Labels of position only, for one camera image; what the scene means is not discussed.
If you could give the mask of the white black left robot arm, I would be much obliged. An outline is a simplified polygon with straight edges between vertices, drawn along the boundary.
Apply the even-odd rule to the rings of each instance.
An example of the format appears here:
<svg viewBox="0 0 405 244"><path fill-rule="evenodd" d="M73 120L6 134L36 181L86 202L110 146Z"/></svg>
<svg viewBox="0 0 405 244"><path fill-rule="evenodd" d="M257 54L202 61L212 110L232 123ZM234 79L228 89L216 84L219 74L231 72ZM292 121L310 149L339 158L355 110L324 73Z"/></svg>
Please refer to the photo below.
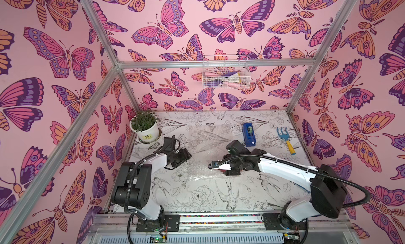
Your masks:
<svg viewBox="0 0 405 244"><path fill-rule="evenodd" d="M121 165L111 202L122 207L125 213L134 213L142 220L160 220L164 210L150 197L153 175L160 169L174 170L191 158L187 149L180 148L180 142L174 135L165 137L163 146L154 153Z"/></svg>

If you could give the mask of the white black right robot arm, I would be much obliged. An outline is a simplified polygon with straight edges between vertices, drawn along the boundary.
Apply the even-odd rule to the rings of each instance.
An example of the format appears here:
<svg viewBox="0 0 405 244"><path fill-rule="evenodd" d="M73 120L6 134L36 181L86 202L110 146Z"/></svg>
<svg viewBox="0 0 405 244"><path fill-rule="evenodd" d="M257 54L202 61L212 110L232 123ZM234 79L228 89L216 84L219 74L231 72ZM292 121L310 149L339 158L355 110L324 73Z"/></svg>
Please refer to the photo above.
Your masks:
<svg viewBox="0 0 405 244"><path fill-rule="evenodd" d="M220 161L213 161L212 168L224 171L226 175L237 175L241 171L256 171L288 180L309 192L303 198L287 202L278 218L280 223L290 227L306 218L325 216L336 219L343 207L347 190L329 166L304 166L277 158L260 149L250 151L238 140L227 147L227 155Z"/></svg>

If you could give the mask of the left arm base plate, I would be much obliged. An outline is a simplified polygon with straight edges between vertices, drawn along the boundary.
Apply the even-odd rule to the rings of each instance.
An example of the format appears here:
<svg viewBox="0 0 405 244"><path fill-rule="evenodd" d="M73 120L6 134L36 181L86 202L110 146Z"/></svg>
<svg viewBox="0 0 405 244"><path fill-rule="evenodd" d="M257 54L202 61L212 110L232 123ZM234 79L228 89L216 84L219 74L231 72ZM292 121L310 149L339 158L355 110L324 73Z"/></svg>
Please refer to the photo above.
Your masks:
<svg viewBox="0 0 405 244"><path fill-rule="evenodd" d="M180 215L169 214L159 217L157 220L138 220L136 232L178 232Z"/></svg>

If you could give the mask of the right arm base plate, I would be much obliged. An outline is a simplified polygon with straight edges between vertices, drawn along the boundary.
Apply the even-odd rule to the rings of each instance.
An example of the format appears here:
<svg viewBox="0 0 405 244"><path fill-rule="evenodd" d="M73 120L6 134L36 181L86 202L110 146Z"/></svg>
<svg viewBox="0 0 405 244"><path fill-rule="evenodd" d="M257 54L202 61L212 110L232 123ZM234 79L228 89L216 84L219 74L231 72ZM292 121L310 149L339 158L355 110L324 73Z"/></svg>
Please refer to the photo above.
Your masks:
<svg viewBox="0 0 405 244"><path fill-rule="evenodd" d="M295 222L294 220L280 216L276 213L265 213L262 214L261 220L264 223L266 230L284 230L294 232L296 230L306 230L307 221L302 220L300 222Z"/></svg>

